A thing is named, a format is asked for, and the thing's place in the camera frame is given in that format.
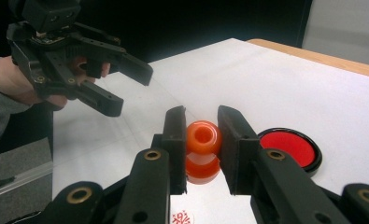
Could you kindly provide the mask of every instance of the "human hand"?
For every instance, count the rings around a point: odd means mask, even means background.
[[[86,58],[77,57],[68,65],[73,74],[78,79],[78,84],[84,80],[94,82],[93,77],[87,77],[86,71],[80,66],[86,63]],[[109,73],[110,64],[103,63],[102,77],[106,77]],[[0,59],[0,92],[26,105],[33,105],[42,102],[37,97],[33,85],[27,80],[19,67],[12,62],[10,56]],[[62,95],[51,95],[47,101],[63,108],[67,104],[67,98]]]

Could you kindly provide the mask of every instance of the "orange ball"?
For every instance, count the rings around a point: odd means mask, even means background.
[[[210,121],[198,120],[187,128],[187,154],[217,155],[221,142],[220,129]]]
[[[205,184],[220,171],[222,137],[220,129],[210,121],[198,120],[187,128],[186,173],[193,184]]]

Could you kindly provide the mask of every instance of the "wooden table edge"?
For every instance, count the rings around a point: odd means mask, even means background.
[[[296,57],[300,57],[303,59],[307,59],[316,63],[323,63],[326,65],[330,65],[332,67],[344,69],[350,72],[362,74],[365,76],[369,76],[369,64],[365,63],[356,63],[353,61],[336,58],[330,55],[325,55],[321,53],[317,53],[314,51],[306,50],[306,49],[298,49],[295,47],[278,44],[272,41],[263,40],[263,39],[250,39],[247,42],[258,45],[261,47],[274,49],[283,53],[287,53]]]

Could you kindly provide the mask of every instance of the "table surface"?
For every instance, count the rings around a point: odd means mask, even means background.
[[[369,184],[369,76],[292,57],[297,49],[283,49],[287,54],[252,41],[257,44],[228,39],[151,63],[147,87],[120,73],[98,80],[125,100],[118,118],[77,100],[55,112],[53,194],[78,181],[106,188],[127,176],[135,155],[163,131],[165,112],[179,105],[186,108],[187,124],[217,123],[218,106],[228,105],[256,133],[274,127],[305,133],[323,153],[312,177],[318,185],[341,193],[348,183]],[[229,195],[222,173],[172,196],[172,215],[182,211],[197,223],[255,223],[249,196]]]

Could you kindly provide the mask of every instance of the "white tabletop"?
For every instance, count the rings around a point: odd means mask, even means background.
[[[341,194],[369,184],[369,77],[313,63],[235,39],[150,64],[144,87],[120,73],[97,81],[125,100],[109,118],[80,101],[54,115],[53,195],[86,180],[110,186],[130,173],[135,155],[162,133],[165,112],[186,107],[187,124],[217,124],[219,105],[242,112],[256,133],[274,127],[311,137],[323,154],[312,179]],[[206,185],[172,196],[172,215],[196,223],[255,223],[249,196],[231,196],[220,172]]]

